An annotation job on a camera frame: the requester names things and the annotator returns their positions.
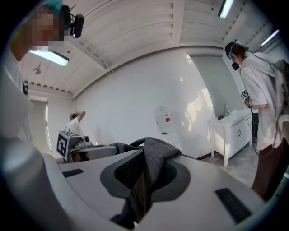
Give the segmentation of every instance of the headset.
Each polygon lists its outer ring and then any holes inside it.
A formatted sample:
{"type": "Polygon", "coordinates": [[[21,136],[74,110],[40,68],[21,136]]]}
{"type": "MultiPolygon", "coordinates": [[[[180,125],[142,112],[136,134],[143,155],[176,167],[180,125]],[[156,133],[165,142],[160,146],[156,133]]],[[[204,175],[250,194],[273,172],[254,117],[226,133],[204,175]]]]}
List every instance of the headset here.
{"type": "Polygon", "coordinates": [[[234,62],[234,59],[233,59],[233,57],[232,57],[232,49],[233,49],[233,47],[234,47],[235,44],[238,44],[238,45],[242,45],[242,44],[241,44],[241,42],[237,41],[236,39],[235,39],[234,42],[230,42],[230,43],[232,43],[232,45],[231,45],[231,48],[230,48],[230,52],[229,52],[229,54],[227,54],[227,56],[228,56],[228,58],[233,62],[233,64],[232,64],[233,69],[234,69],[234,70],[238,70],[240,66],[239,66],[239,64],[237,64],[236,62],[234,62]]]}
{"type": "Polygon", "coordinates": [[[78,117],[78,114],[73,114],[71,118],[75,119],[76,117],[78,117]]]}

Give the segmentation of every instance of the sunlight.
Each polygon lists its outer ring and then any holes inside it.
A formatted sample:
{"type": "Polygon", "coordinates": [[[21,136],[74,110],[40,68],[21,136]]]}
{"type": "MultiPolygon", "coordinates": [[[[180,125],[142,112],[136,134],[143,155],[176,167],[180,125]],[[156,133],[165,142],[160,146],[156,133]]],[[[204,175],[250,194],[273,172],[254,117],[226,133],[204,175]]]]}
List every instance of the sunlight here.
{"type": "Polygon", "coordinates": [[[185,112],[185,117],[189,120],[188,130],[191,131],[192,125],[196,120],[197,113],[202,109],[201,98],[198,96],[197,99],[190,102],[185,112]]]}
{"type": "Polygon", "coordinates": [[[211,144],[211,136],[210,136],[210,129],[209,129],[209,126],[208,126],[208,135],[207,135],[207,139],[208,139],[209,143],[211,144]]]}
{"type": "Polygon", "coordinates": [[[207,108],[209,109],[213,109],[213,104],[212,104],[212,101],[211,101],[211,97],[210,97],[210,94],[208,92],[208,89],[203,89],[202,90],[202,95],[203,95],[203,98],[206,102],[206,105],[207,105],[207,108]]]}
{"type": "Polygon", "coordinates": [[[186,59],[187,59],[189,64],[194,64],[193,60],[191,59],[191,57],[189,55],[186,56],[186,59]]]}

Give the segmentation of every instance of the fluorescent light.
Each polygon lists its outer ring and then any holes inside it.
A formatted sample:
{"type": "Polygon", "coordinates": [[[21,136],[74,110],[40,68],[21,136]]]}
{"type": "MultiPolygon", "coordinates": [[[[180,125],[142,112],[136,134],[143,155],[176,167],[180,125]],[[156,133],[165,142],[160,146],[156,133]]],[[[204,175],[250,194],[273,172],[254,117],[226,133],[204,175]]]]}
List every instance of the fluorescent light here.
{"type": "Polygon", "coordinates": [[[276,30],[273,34],[271,34],[271,35],[269,36],[269,38],[267,38],[265,41],[263,41],[263,42],[261,43],[261,46],[263,46],[263,45],[265,45],[267,42],[269,42],[278,32],[279,32],[279,30],[276,30]]]}
{"type": "Polygon", "coordinates": [[[234,0],[223,0],[218,16],[225,19],[231,9],[234,0]]]}
{"type": "Polygon", "coordinates": [[[65,67],[68,64],[69,59],[64,57],[63,55],[55,52],[55,51],[30,51],[30,53],[35,54],[37,56],[40,56],[44,59],[47,59],[51,62],[57,63],[63,67],[65,67]]]}

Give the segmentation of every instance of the brown pants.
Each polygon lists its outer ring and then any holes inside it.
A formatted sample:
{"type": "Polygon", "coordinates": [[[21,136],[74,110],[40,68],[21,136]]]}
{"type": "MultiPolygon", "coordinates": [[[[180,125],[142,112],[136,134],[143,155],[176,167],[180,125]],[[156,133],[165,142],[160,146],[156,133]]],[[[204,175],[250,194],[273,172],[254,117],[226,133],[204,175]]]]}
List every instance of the brown pants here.
{"type": "Polygon", "coordinates": [[[274,195],[289,164],[289,146],[285,139],[273,149],[272,153],[271,149],[272,145],[260,151],[257,173],[252,186],[265,201],[274,195]]]}

